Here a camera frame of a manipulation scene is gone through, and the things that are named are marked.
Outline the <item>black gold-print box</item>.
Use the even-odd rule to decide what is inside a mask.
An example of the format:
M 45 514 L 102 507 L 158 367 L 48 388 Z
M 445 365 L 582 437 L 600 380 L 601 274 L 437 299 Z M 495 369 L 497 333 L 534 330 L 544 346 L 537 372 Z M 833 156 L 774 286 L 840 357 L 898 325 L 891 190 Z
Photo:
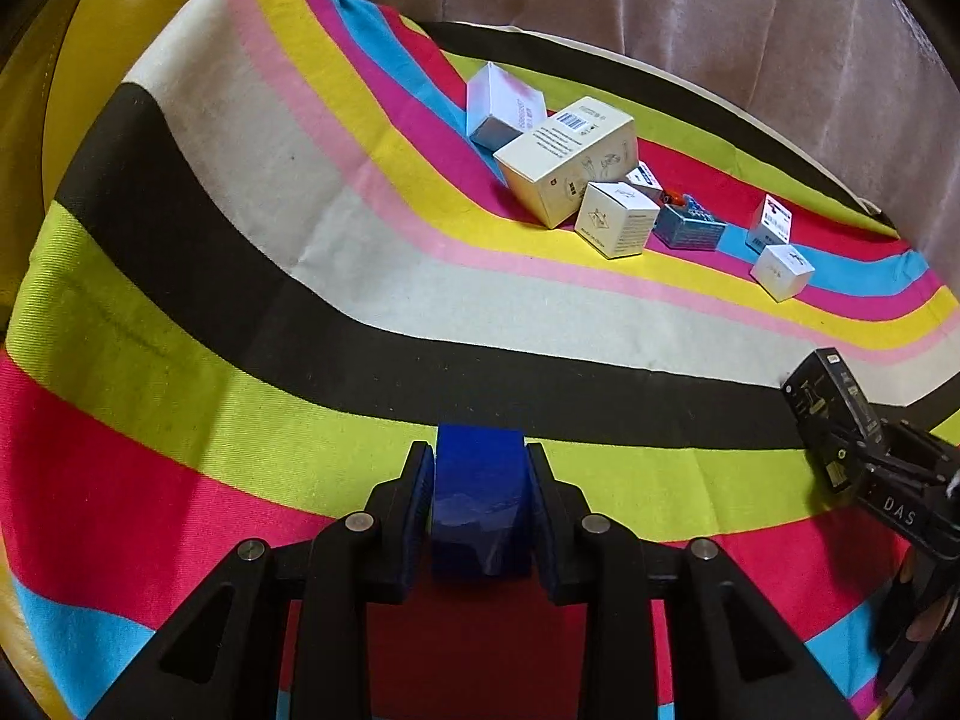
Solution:
M 877 411 L 836 348 L 817 348 L 781 385 L 807 457 L 833 494 L 853 486 L 861 449 L 884 452 Z

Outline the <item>white TS logo box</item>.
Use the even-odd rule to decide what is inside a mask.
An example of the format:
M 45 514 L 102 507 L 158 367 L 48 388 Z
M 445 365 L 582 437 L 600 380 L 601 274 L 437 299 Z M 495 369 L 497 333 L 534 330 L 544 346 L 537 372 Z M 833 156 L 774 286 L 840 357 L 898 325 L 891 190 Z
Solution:
M 811 262 L 789 244 L 767 245 L 750 268 L 750 277 L 776 302 L 795 298 L 814 273 Z

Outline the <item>white red-blue medicine box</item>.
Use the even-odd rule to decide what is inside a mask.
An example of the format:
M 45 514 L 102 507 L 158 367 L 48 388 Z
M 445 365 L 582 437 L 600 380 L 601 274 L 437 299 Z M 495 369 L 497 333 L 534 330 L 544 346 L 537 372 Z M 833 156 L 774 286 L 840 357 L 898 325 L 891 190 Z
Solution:
M 625 182 L 635 187 L 638 192 L 644 193 L 648 199 L 658 202 L 662 195 L 662 185 L 658 177 L 654 176 L 651 167 L 643 161 L 636 164 L 625 176 Z
M 786 245 L 791 242 L 793 212 L 786 205 L 766 193 L 757 208 L 752 226 L 748 229 L 747 245 L 761 254 L 768 245 Z

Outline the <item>dark blue small box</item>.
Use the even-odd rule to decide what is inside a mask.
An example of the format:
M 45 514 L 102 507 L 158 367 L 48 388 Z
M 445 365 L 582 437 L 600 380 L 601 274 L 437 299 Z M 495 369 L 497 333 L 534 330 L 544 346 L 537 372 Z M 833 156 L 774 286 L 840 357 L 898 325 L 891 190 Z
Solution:
M 529 457 L 521 431 L 438 427 L 430 553 L 439 582 L 501 582 L 529 575 Z

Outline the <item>teal printed box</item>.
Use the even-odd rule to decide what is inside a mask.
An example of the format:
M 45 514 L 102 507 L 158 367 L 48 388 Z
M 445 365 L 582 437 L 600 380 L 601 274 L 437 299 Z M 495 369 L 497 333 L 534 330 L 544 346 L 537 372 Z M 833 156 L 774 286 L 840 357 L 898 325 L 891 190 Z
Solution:
M 652 232 L 664 245 L 677 250 L 703 250 L 713 252 L 718 249 L 727 224 L 706 210 L 693 195 L 682 193 L 686 205 L 666 205 L 659 200 L 661 211 L 654 223 Z

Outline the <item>small white cube box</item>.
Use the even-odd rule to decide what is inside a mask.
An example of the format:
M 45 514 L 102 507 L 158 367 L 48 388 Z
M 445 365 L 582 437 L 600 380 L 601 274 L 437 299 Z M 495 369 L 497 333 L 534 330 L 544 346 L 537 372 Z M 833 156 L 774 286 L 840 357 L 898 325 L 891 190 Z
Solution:
M 661 207 L 626 182 L 590 182 L 574 231 L 608 259 L 640 255 Z

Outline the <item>tall beige printed box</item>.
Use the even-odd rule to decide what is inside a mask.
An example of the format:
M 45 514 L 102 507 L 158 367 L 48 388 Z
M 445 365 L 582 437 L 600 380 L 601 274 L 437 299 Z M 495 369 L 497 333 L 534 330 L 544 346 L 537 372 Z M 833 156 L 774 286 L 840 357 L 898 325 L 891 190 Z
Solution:
M 638 162 L 635 119 L 584 96 L 493 154 L 516 199 L 548 229 L 576 213 L 591 182 L 617 182 Z

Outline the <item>white pink-stained box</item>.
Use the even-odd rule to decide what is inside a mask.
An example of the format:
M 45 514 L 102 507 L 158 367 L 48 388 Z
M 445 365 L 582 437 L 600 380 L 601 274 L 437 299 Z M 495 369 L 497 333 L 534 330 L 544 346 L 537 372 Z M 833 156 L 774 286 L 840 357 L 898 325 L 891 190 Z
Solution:
M 467 137 L 496 151 L 547 118 L 545 98 L 499 65 L 487 62 L 467 82 Z

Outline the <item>red blue toy car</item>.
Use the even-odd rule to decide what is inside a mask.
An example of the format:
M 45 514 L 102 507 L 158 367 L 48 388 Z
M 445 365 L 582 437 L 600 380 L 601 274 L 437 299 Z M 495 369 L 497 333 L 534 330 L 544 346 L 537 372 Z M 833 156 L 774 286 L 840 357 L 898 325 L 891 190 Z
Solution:
M 680 206 L 680 208 L 686 205 L 685 197 L 681 193 L 674 192 L 674 190 L 663 190 L 661 192 L 661 202 L 666 205 Z

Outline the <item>colourful striped cloth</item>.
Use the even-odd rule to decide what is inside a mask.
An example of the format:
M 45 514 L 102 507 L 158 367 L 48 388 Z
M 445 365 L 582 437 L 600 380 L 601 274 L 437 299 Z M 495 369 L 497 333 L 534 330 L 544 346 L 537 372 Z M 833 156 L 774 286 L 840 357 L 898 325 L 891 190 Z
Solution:
M 833 346 L 957 437 L 957 296 L 889 223 L 542 37 L 364 0 L 187 0 L 148 37 L 66 43 L 39 132 L 2 119 L 43 199 L 2 344 L 2 647 L 39 706 L 86 717 L 229 546 L 313 536 L 464 424 L 537 440 L 641 538 L 716 538 L 884 715 L 869 628 L 907 545 L 818 489 L 779 383 Z M 487 59 L 630 114 L 718 249 L 540 226 L 464 135 Z M 766 193 L 815 268 L 782 302 L 750 277 Z

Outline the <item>beige velvet sofa backrest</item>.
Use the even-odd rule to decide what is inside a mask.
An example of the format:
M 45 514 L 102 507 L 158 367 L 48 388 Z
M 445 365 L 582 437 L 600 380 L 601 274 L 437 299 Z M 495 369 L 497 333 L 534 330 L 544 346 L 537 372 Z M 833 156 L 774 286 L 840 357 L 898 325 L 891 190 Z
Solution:
M 374 0 L 630 55 L 765 122 L 958 277 L 958 88 L 903 0 Z

